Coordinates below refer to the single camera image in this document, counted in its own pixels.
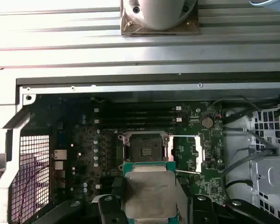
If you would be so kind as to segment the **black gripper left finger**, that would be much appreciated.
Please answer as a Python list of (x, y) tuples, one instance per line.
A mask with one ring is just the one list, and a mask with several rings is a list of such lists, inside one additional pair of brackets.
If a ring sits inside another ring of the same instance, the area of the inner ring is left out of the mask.
[(127, 224), (128, 220), (113, 195), (98, 196), (90, 204), (68, 200), (56, 206), (34, 224)]

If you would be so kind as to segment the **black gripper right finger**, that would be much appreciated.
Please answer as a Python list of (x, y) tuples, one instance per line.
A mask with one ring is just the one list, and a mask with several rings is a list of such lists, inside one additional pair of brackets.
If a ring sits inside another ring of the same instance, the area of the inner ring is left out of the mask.
[(195, 195), (189, 205), (189, 223), (278, 224), (279, 219), (241, 199), (231, 199), (219, 205), (207, 196)]

